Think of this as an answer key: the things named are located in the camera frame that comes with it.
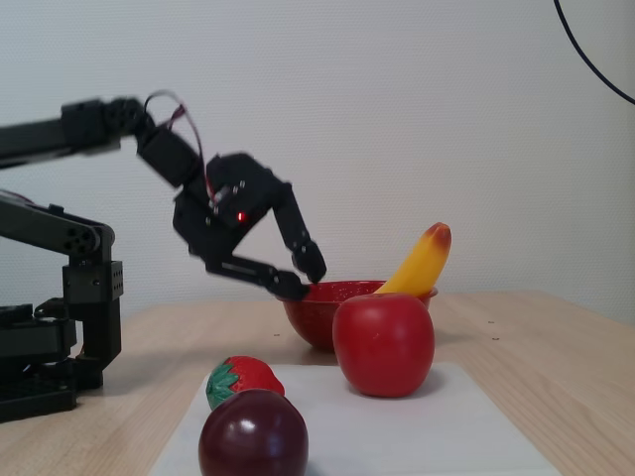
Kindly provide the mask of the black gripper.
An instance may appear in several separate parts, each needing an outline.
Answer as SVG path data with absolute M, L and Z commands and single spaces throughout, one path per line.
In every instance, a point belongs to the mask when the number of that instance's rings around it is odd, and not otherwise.
M 323 255 L 300 212 L 292 185 L 246 153 L 215 156 L 175 199 L 173 225 L 210 274 L 241 281 L 289 300 L 303 300 L 309 286 L 293 272 L 237 257 L 235 248 L 273 210 L 294 267 L 318 283 Z

